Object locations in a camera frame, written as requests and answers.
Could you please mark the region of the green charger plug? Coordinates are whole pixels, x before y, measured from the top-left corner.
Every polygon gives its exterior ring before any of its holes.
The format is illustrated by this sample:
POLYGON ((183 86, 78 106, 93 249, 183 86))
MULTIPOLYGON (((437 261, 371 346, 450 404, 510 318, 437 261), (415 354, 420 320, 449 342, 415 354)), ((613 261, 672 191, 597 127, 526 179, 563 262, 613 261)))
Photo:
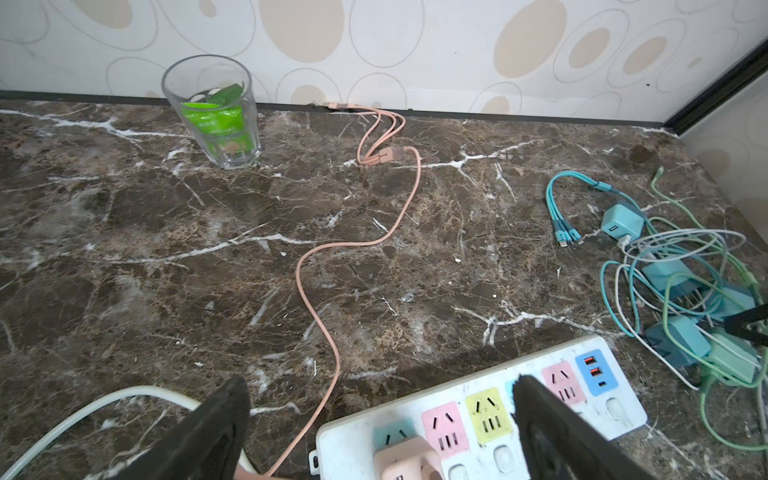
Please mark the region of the green charger plug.
POLYGON ((713 329, 709 339, 711 349, 704 359, 715 367, 714 375, 728 386, 751 384, 760 368, 757 350, 723 328, 713 329))

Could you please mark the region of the teal charger plug near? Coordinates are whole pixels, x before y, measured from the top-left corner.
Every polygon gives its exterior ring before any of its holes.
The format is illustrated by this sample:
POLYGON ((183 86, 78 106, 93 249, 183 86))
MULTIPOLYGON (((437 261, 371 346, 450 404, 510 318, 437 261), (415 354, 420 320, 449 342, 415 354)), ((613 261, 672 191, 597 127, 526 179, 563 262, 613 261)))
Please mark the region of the teal charger plug near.
POLYGON ((712 349, 697 320, 687 316, 669 317, 667 330, 661 322, 654 324, 646 330, 645 339, 674 368, 694 365, 712 349))

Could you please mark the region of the multicolour white power strip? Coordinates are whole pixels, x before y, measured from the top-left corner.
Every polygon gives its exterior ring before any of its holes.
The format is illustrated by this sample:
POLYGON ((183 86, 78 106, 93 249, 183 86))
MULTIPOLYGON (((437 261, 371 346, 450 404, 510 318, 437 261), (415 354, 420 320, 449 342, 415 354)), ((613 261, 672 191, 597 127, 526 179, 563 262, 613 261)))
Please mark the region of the multicolour white power strip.
POLYGON ((321 479, 378 479, 376 454, 420 437, 446 479, 525 479, 513 419, 513 384, 523 375, 608 440, 647 421, 606 341, 587 336, 329 422, 317 432, 310 471, 321 479))

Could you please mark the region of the teal charger plug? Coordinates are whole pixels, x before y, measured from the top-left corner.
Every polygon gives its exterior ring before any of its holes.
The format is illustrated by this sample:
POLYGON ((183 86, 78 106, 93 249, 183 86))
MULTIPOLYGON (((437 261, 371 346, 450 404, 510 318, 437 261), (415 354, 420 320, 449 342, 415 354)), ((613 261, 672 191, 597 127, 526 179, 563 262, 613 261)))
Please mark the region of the teal charger plug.
POLYGON ((714 291, 706 302, 709 316, 721 321, 756 307, 751 292, 742 286, 726 283, 722 291, 714 291))
POLYGON ((674 368, 694 365, 712 349, 697 320, 687 316, 669 317, 667 330, 661 322, 654 324, 646 330, 645 339, 674 368))
POLYGON ((642 236, 644 215, 632 205, 616 203, 605 211, 601 230, 615 240, 628 237, 630 241, 642 236))
POLYGON ((649 289, 663 295, 669 288, 669 299, 677 300, 697 291, 701 283, 691 278, 693 272, 682 260, 649 262, 640 269, 649 283, 649 289))

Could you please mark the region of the glass cup with green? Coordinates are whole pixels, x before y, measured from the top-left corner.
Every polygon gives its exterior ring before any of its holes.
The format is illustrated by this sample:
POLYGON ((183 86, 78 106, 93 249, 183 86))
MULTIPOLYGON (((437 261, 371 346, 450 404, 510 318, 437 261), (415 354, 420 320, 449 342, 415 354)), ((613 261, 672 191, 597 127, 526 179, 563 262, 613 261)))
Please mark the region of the glass cup with green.
POLYGON ((162 92, 205 156, 235 170, 262 153, 253 78, 235 59, 213 54, 184 58, 161 79, 162 92))

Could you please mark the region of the teal charger plug centre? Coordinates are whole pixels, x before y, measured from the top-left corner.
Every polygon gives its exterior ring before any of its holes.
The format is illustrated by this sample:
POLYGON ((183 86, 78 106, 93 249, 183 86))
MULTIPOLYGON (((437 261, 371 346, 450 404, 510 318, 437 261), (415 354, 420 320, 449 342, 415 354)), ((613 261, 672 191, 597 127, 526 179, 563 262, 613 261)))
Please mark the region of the teal charger plug centre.
POLYGON ((649 283, 649 289, 663 295, 669 288, 669 299, 677 300, 697 291, 701 283, 691 278, 693 272, 682 260, 649 262, 640 269, 649 283))

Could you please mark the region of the teal charger plug right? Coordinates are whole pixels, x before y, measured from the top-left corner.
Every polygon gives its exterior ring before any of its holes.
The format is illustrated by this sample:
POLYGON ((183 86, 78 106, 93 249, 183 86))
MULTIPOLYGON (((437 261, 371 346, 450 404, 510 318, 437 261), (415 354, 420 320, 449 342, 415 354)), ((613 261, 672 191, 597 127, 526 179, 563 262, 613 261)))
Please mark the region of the teal charger plug right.
POLYGON ((709 316, 721 321, 756 307, 751 292, 742 286, 726 283, 722 291, 714 291, 706 302, 709 316))

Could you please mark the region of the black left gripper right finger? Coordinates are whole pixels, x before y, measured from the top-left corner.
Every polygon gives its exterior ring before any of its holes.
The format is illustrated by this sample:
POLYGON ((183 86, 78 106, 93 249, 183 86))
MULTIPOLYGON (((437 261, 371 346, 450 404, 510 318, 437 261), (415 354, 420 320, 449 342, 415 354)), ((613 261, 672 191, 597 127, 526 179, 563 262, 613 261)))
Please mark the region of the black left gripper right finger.
POLYGON ((532 479, 652 477, 536 378, 519 377, 512 394, 513 417, 532 479))

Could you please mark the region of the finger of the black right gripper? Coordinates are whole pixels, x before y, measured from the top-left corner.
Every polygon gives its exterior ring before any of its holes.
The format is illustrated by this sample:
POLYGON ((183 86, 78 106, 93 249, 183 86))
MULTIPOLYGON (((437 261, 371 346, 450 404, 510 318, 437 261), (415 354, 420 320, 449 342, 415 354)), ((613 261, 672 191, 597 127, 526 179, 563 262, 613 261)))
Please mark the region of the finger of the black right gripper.
POLYGON ((764 347, 768 346, 768 336, 761 333, 756 324, 767 319, 768 304, 762 304, 736 315, 726 317, 723 326, 726 332, 743 340, 764 347))

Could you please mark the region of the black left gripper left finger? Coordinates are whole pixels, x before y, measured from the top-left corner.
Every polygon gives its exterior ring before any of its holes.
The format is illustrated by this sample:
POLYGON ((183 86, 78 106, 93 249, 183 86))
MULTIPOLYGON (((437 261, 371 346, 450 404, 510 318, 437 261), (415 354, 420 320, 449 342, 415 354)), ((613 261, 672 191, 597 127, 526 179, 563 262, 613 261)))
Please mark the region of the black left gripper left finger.
POLYGON ((116 477, 232 479, 244 445, 249 410, 247 384, 234 376, 116 477))

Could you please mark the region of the pink charger plug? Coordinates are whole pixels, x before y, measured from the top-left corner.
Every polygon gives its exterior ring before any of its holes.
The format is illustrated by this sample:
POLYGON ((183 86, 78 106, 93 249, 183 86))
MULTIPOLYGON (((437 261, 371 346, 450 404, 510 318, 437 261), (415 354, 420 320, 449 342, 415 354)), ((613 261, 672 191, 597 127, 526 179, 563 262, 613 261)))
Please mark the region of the pink charger plug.
POLYGON ((382 480, 443 480, 437 451, 416 436, 374 455, 375 472, 382 480))

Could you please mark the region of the teal charger plug far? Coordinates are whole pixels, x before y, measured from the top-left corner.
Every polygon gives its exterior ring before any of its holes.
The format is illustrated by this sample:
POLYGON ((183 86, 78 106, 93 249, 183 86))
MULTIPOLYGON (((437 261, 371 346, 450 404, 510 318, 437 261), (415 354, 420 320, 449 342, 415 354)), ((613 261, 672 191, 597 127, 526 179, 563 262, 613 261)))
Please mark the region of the teal charger plug far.
POLYGON ((644 215, 632 205, 616 203, 605 211, 601 230, 615 240, 628 237, 630 241, 642 236, 644 215))

